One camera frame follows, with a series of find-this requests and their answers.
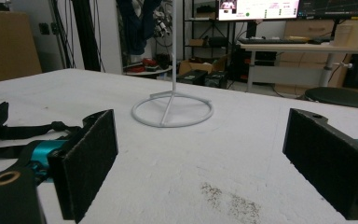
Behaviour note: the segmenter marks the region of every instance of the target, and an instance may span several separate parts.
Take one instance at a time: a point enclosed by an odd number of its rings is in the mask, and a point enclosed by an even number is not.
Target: white table
[[[115,110],[119,153],[81,223],[358,223],[346,221],[282,153],[291,107],[326,116],[353,138],[357,109],[178,83],[179,91],[212,100],[210,119],[159,129],[131,117],[137,102],[171,87],[61,70],[0,82],[0,103],[10,103],[9,126],[82,125],[89,114]],[[182,118],[199,105],[173,108]],[[0,160],[0,171],[13,162]],[[52,183],[37,189],[48,223],[74,223],[62,220]]]
[[[358,48],[335,47],[332,45],[312,45],[312,44],[267,44],[267,45],[243,45],[241,49],[252,52],[251,63],[249,65],[248,88],[252,90],[253,82],[294,84],[294,85],[314,85],[326,87],[331,77],[335,55],[338,53],[356,53]],[[257,51],[277,51],[277,52],[309,52],[309,53],[328,53],[327,61],[323,69],[309,69],[303,67],[280,67],[280,66],[257,66],[255,65],[255,53]]]

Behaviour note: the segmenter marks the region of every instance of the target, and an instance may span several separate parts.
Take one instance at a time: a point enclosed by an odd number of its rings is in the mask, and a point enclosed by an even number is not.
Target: wall
[[[69,0],[60,0],[58,1],[58,4],[62,23],[67,32],[69,45],[74,53],[76,68],[84,69],[72,3],[70,3]],[[95,18],[96,40],[101,52],[104,67],[104,70],[102,71],[121,74],[121,49],[118,40],[116,1],[92,0],[90,1],[90,5],[92,12],[99,12],[99,17],[93,16],[93,18]],[[47,24],[53,22],[50,1],[12,0],[11,10],[22,11],[29,14],[36,48],[38,50],[39,58],[41,59],[41,64],[44,67],[44,72],[64,68],[61,58],[62,53],[57,46],[56,36],[51,35],[50,37],[47,37],[41,35],[38,27],[40,22],[45,22]]]
[[[40,73],[28,15],[0,11],[0,81]]]

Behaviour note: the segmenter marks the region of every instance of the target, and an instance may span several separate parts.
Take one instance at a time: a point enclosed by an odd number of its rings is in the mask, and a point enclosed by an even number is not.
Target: monitor
[[[358,0],[301,0],[300,19],[358,20]]]
[[[219,21],[274,21],[296,19],[299,0],[219,0]]]

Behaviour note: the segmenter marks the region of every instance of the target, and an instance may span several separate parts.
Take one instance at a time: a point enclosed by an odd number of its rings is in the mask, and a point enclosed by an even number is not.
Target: cardboard box
[[[197,12],[196,18],[209,18],[211,20],[216,20],[215,12]]]
[[[226,69],[226,61],[228,55],[219,59],[200,59],[202,63],[191,63],[190,60],[181,61],[179,66],[179,75],[183,75],[191,70],[204,70],[208,74],[212,71],[224,71]]]
[[[0,12],[0,81],[40,73],[28,16]]]
[[[335,46],[339,39],[343,39],[340,46],[358,48],[358,21],[344,21],[338,25],[334,40]]]
[[[205,40],[203,39],[190,39],[188,41],[188,45],[189,46],[194,46],[194,47],[202,47],[205,44]]]

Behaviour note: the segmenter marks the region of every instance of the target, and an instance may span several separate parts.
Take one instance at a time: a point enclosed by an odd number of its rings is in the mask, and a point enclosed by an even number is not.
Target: office chair
[[[348,89],[317,87],[306,90],[304,99],[330,105],[344,105],[358,108],[358,91]]]

